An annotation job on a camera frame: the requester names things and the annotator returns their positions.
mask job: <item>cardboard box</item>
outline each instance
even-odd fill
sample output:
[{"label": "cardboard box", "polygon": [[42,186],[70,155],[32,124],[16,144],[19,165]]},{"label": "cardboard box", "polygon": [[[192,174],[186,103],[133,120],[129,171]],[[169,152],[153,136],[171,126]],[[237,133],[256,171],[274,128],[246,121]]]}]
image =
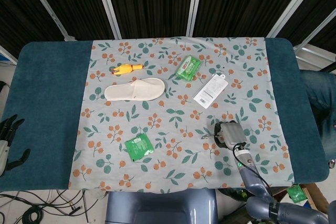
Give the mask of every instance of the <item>cardboard box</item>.
[{"label": "cardboard box", "polygon": [[301,188],[306,194],[312,209],[318,210],[324,214],[328,213],[329,203],[315,183],[303,184],[301,185]]}]

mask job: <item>gray robot arm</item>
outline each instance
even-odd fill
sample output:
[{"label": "gray robot arm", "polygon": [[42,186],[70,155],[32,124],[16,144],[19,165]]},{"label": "gray robot arm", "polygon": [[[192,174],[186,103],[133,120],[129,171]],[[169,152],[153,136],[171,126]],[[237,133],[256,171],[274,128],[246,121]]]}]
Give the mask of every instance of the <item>gray robot arm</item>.
[{"label": "gray robot arm", "polygon": [[327,217],[316,210],[291,203],[270,204],[258,197],[250,197],[246,202],[250,216],[256,219],[276,220],[279,223],[292,224],[328,224]]},{"label": "gray robot arm", "polygon": [[219,147],[225,147],[234,152],[244,185],[250,193],[255,195],[255,197],[250,197],[246,203],[250,216],[272,220],[275,223],[336,224],[336,201],[329,206],[328,221],[327,217],[319,211],[290,203],[278,203],[273,199],[268,187],[258,176],[259,172],[249,150],[244,149],[246,138],[239,123],[234,121],[217,123],[214,137]]}]

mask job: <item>jeans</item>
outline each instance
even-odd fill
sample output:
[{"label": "jeans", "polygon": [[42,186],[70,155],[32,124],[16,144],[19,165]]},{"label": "jeans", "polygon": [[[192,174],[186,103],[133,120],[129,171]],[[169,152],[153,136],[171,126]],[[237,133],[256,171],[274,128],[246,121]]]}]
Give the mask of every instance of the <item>jeans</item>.
[{"label": "jeans", "polygon": [[327,160],[336,158],[336,76],[301,70]]}]

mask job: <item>black curtain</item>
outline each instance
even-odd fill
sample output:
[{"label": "black curtain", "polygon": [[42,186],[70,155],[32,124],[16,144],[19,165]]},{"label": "black curtain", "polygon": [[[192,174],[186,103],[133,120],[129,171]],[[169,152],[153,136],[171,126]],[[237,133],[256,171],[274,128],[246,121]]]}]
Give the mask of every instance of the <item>black curtain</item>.
[{"label": "black curtain", "polygon": [[200,0],[193,36],[266,36],[290,1]]},{"label": "black curtain", "polygon": [[113,39],[101,0],[47,0],[68,34],[77,40]]},{"label": "black curtain", "polygon": [[190,0],[112,0],[122,38],[185,36]]},{"label": "black curtain", "polygon": [[18,58],[31,41],[64,40],[39,0],[0,0],[0,45]]},{"label": "black curtain", "polygon": [[[287,38],[293,45],[300,44],[335,8],[336,0],[304,0],[277,37]],[[333,34],[335,35],[335,31],[328,35],[330,42],[327,42],[327,34],[320,33],[318,37],[322,36],[324,39],[317,37],[310,43],[319,41],[319,47],[324,49],[321,42],[331,44],[332,41],[335,41],[332,38]]]}]

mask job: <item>teal padded table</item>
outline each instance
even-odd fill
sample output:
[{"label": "teal padded table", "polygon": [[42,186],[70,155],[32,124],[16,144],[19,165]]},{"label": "teal padded table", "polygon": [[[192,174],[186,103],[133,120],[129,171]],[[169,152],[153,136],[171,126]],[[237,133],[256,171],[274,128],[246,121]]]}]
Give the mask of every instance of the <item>teal padded table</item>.
[{"label": "teal padded table", "polygon": [[[25,118],[9,161],[27,162],[0,177],[0,190],[67,189],[92,41],[32,42],[21,51],[3,119]],[[282,130],[296,183],[327,178],[329,169],[292,45],[267,38],[266,49]]]}]

